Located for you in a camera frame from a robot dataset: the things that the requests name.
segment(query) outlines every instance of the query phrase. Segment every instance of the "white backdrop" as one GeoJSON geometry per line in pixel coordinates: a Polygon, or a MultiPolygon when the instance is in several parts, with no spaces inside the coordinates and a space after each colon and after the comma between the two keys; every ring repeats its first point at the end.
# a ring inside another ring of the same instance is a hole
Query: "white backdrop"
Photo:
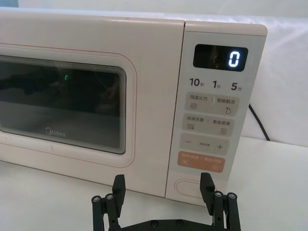
{"type": "Polygon", "coordinates": [[[307,17],[307,0],[19,0],[19,7],[307,17]]]}
{"type": "MultiPolygon", "coordinates": [[[[178,12],[177,14],[129,12],[101,14],[264,24],[268,27],[269,34],[251,104],[273,141],[308,147],[308,1],[306,0],[19,0],[19,6],[178,12]],[[192,12],[217,15],[180,14],[192,12]]],[[[250,112],[247,113],[242,135],[264,139],[250,112]]]]}

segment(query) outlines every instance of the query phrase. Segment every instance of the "microwave control panel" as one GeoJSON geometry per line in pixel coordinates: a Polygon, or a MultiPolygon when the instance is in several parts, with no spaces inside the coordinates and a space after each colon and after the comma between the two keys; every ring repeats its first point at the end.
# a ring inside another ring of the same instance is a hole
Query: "microwave control panel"
{"type": "Polygon", "coordinates": [[[254,34],[240,25],[232,31],[228,23],[212,24],[185,29],[169,174],[210,172],[227,181],[267,30],[250,25],[261,30],[254,34]]]}

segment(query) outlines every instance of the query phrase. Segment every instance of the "white table surface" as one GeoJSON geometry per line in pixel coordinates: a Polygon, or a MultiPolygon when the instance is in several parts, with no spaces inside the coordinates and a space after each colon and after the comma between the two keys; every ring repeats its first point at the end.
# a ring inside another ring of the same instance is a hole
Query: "white table surface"
{"type": "MultiPolygon", "coordinates": [[[[241,138],[227,191],[238,195],[243,231],[308,230],[308,148],[241,138]]],[[[106,185],[0,162],[0,230],[91,231],[90,199],[110,192],[106,185]]],[[[119,223],[176,218],[211,223],[205,207],[131,191],[119,223]]]]}

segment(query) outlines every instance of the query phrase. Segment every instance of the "microwave oven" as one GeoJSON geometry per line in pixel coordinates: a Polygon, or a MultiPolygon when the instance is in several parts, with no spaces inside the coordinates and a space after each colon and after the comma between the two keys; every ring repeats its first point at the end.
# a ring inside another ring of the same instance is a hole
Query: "microwave oven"
{"type": "Polygon", "coordinates": [[[224,191],[263,25],[0,9],[0,160],[202,204],[224,191]]]}

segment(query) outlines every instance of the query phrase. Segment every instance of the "orange start button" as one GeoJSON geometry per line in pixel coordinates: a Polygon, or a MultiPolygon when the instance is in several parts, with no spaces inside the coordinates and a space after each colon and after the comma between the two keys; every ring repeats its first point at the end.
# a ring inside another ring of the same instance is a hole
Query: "orange start button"
{"type": "Polygon", "coordinates": [[[222,172],[225,159],[197,153],[179,152],[178,165],[212,172],[222,172]]]}

